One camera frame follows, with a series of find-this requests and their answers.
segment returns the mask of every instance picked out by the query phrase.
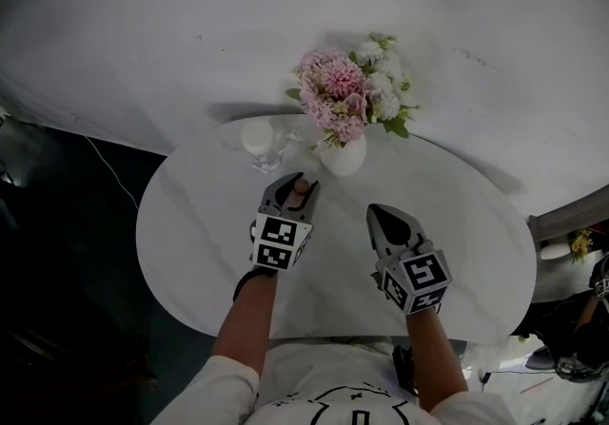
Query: table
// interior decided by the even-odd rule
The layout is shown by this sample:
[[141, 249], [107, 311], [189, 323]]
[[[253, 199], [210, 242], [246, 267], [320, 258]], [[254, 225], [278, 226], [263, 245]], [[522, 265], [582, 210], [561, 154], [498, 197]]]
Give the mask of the table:
[[150, 290], [179, 321], [217, 335], [235, 285], [251, 268], [248, 229], [265, 187], [303, 171], [322, 186], [313, 238], [293, 271], [280, 276], [272, 338], [404, 335], [403, 315], [370, 274], [369, 203], [414, 215], [444, 251], [454, 281], [439, 313], [450, 338], [496, 342], [521, 322], [533, 295], [536, 258], [524, 217], [471, 166], [417, 137], [366, 131], [365, 162], [335, 178], [310, 149], [321, 133], [304, 115], [271, 116], [296, 129], [284, 161], [255, 172], [241, 146], [246, 120], [201, 132], [156, 171], [137, 220], [137, 251]]

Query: white t-shirt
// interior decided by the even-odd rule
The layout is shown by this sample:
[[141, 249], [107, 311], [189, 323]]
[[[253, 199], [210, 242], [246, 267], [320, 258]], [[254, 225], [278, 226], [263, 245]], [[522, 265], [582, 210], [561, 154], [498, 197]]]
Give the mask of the white t-shirt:
[[397, 383], [391, 356], [341, 344], [283, 344], [261, 379], [211, 357], [153, 425], [515, 425], [499, 395], [458, 393], [431, 414]]

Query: white backdrop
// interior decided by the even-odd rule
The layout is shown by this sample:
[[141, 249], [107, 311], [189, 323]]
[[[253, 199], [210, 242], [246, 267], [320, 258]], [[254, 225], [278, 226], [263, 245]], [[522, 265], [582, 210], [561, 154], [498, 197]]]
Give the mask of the white backdrop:
[[412, 131], [539, 214], [609, 183], [608, 17], [608, 0], [0, 0], [0, 102], [168, 153], [290, 109], [306, 49], [396, 33]]

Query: white cable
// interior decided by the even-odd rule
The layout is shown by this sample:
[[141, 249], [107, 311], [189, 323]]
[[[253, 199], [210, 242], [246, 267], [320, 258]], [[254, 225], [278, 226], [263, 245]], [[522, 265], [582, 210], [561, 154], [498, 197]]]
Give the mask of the white cable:
[[102, 159], [102, 162], [104, 162], [106, 164], [106, 166], [110, 169], [110, 171], [112, 172], [112, 174], [114, 175], [114, 177], [116, 178], [116, 181], [118, 182], [119, 185], [121, 185], [121, 188], [123, 190], [125, 190], [125, 193], [127, 193], [127, 195], [129, 195], [131, 197], [131, 199], [133, 200], [133, 205], [135, 205], [135, 209], [136, 210], [140, 210], [140, 207], [138, 207], [137, 202], [135, 201], [135, 199], [133, 198], [133, 196], [129, 193], [129, 191], [123, 187], [123, 184], [121, 184], [121, 180], [118, 178], [118, 175], [116, 174], [116, 172], [112, 169], [112, 167], [109, 165], [109, 163], [104, 160], [104, 157], [102, 156], [102, 153], [99, 152], [99, 149], [97, 149], [97, 146], [93, 143], [92, 140], [90, 140], [87, 136], [85, 136], [85, 138], [87, 138], [87, 141], [89, 141], [91, 143], [91, 146], [93, 146], [93, 149], [97, 152], [97, 154], [99, 155], [99, 157]]

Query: white vase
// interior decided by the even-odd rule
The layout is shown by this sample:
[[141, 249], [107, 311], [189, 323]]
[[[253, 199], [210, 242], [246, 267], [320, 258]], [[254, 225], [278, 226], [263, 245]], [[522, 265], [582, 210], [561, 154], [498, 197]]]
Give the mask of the white vase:
[[347, 143], [345, 147], [323, 145], [320, 159], [332, 175], [346, 177], [363, 165], [366, 150], [365, 136], [362, 135], [360, 139]]

